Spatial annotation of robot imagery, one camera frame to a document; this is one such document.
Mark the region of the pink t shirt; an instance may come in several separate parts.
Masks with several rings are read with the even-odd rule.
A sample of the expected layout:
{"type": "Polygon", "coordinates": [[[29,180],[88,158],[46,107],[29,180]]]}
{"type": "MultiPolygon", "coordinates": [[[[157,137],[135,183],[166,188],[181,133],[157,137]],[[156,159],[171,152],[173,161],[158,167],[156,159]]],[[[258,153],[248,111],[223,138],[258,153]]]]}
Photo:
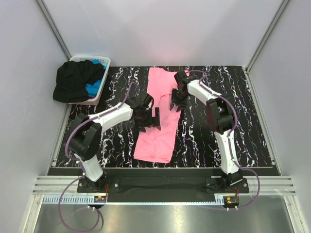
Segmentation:
{"type": "Polygon", "coordinates": [[[152,67],[148,73],[147,93],[154,99],[152,117],[159,118],[157,126],[138,135],[134,158],[145,162],[169,163],[173,156],[176,131],[181,113],[172,109],[172,90],[177,88],[176,72],[152,67]]]}

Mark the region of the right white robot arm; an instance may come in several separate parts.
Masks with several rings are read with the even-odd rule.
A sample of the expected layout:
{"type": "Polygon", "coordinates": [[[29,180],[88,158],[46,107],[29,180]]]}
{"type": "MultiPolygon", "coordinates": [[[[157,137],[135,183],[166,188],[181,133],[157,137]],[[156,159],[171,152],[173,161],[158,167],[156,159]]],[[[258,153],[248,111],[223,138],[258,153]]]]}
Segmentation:
{"type": "Polygon", "coordinates": [[[202,79],[188,73],[179,71],[174,75],[177,88],[172,90],[170,109],[184,110],[189,96],[196,97],[206,106],[207,124],[216,137],[220,151],[222,175],[214,184],[206,184],[205,187],[213,191],[232,192],[243,179],[234,144],[237,114],[233,99],[212,90],[203,84],[202,79]]]}

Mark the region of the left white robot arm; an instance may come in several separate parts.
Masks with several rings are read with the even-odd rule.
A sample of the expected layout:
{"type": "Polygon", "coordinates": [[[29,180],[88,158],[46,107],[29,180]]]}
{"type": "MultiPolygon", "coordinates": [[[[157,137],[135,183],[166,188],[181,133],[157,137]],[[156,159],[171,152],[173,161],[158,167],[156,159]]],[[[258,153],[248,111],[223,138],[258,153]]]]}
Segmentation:
{"type": "Polygon", "coordinates": [[[82,186],[94,192],[107,188],[106,175],[100,167],[97,152],[102,134],[112,127],[134,121],[134,126],[145,133],[147,128],[160,130],[160,108],[146,92],[124,100],[110,109],[94,115],[78,114],[72,121],[65,144],[65,155],[77,162],[83,171],[82,186]]]}

